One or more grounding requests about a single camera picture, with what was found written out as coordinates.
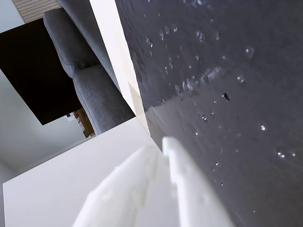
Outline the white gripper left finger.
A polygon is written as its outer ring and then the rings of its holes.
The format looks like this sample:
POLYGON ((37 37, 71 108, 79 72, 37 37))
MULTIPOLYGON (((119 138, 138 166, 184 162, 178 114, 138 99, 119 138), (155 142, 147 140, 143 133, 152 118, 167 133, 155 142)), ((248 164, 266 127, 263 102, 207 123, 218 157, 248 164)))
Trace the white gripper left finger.
POLYGON ((94 190, 75 227, 178 227, 169 167, 157 146, 138 149, 94 190))

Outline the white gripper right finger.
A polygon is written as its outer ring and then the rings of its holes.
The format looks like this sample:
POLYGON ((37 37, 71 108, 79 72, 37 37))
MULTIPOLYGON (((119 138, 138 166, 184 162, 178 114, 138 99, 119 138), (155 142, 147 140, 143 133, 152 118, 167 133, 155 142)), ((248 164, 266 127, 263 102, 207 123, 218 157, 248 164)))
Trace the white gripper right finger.
POLYGON ((163 137, 162 149, 169 159, 171 183, 177 189, 180 226, 233 227, 227 209, 181 142, 163 137))

